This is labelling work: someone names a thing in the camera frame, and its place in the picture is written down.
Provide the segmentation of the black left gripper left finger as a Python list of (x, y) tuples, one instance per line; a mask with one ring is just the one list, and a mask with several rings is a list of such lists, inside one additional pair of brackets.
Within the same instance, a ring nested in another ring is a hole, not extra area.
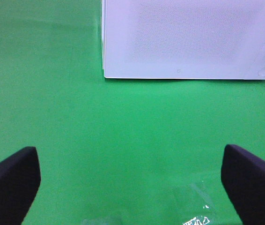
[(0, 225), (20, 225), (41, 184), (36, 147), (24, 147), (0, 162)]

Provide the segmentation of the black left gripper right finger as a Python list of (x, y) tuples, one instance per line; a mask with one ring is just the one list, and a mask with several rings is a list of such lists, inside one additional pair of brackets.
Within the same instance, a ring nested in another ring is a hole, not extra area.
[(221, 182), (244, 225), (265, 225), (265, 161), (248, 150), (224, 148)]

